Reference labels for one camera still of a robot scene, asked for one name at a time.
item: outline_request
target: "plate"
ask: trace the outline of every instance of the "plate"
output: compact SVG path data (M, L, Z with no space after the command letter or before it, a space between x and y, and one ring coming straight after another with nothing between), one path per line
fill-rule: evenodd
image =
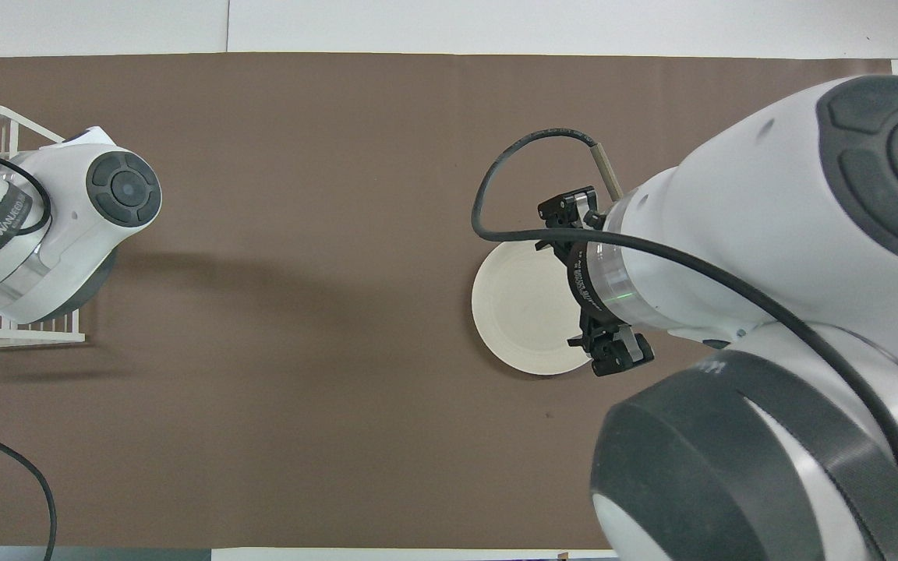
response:
M491 352L506 365L538 376L570 372L588 361L578 337L580 306L567 285L567 267L535 242L502 242L473 281L473 320Z

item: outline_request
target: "cable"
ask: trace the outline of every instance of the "cable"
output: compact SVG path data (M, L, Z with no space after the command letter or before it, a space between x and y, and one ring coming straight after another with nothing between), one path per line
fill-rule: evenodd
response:
M481 223L481 214L484 209L484 196L486 195L488 185L492 178L514 153L518 152L529 143L533 143L538 139L567 137L577 139L589 148L594 148L597 144L594 139L580 131L573 129L546 129L543 131L532 132L518 141L512 143L508 149L504 150L484 175L484 180L480 182L480 188L477 189L477 197L473 202L473 210L470 213L470 224L473 231L481 238L490 242L524 242L532 239L542 239L545 242L596 242L596 244L619 245L623 248L635 249L638 252L649 253L652 256L669 259L678 265L686 266L688 269L694 270L702 276L722 284L731 291L737 292L742 298L746 298L753 305L764 310L767 315L773 317L778 323L783 324L802 340L809 348L813 350L820 358L824 360L837 372L850 386L857 396L861 399L868 411L879 425L882 435L893 454L893 459L898 466L898 424L889 409L883 404L882 399L867 383L867 380L837 351L831 344L828 344L819 333L816 333L798 316L785 308L775 299L770 298L752 284L746 283L739 277L735 277L732 273L714 266L712 263L703 259L696 258L691 253L682 252L679 249L671 248L668 245L659 244L658 242L649 241L649 239L636 238L633 235L624 235L612 233L612 231L593 231L582 230L581 228L540 228L539 230L520 230L520 231L491 231L487 230Z
M51 557L54 555L54 542L57 541L58 536L58 514L54 508L54 493L51 492L51 487L47 484L46 477L44 477L43 473L40 473L37 466L33 465L33 462L3 443L0 443L0 452L22 464L23 468L26 468L34 477L36 477L37 482L40 483L40 488L44 490L44 497L47 500L47 514L50 517L51 522L50 533L47 538L47 549L44 552L44 561L50 561Z
M0 166L7 167L10 170L15 171L17 174L22 175L23 178L25 178L26 181L30 182L30 185L32 185L33 188L37 190L37 194L40 195L40 200L44 203L44 209L40 214L40 220L38 220L36 224L33 224L33 226L21 228L21 230L18 231L16 235L33 234L35 231L40 230L40 228L47 226L47 221L51 219L51 196L47 194L47 189L44 189L43 184L37 181L37 178L33 177L33 175L30 175L28 171L24 170L23 168L17 166L17 164L14 164L0 157Z

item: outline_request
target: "brown surface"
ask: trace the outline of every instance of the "brown surface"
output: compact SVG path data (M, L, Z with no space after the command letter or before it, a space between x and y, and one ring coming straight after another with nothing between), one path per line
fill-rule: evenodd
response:
M536 379L477 337L488 163L563 125L625 185L824 79L883 61L232 54L0 59L0 104L102 125L164 188L85 311L84 348L0 351L0 439L49 478L59 543L605 547L589 458L603 413L705 355ZM596 182L542 142L499 174L492 226ZM0 455L0 544L42 543Z

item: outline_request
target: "round plate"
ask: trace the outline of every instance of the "round plate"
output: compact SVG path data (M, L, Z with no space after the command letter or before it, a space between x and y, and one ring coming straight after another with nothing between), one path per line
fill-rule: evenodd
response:
M567 286L567 269L550 248L503 242L477 271L473 320L484 344L522 372L553 376L588 361L567 339L581 333L581 310Z

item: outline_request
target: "white robotic arm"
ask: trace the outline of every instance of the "white robotic arm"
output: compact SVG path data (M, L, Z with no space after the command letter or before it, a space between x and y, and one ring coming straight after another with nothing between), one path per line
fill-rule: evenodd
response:
M96 294L115 247L159 213L161 188L149 164L98 127L8 164L25 175L0 175L0 315L39 322Z
M578 189L539 206L548 231L496 236L480 227L481 199L478 234L546 239L567 264L577 342L600 376L652 358L630 326L720 349L603 423L592 497L621 558L898 559L898 77L781 100L607 214ZM733 287L673 260L549 234L570 230L705 260L836 352L824 362Z

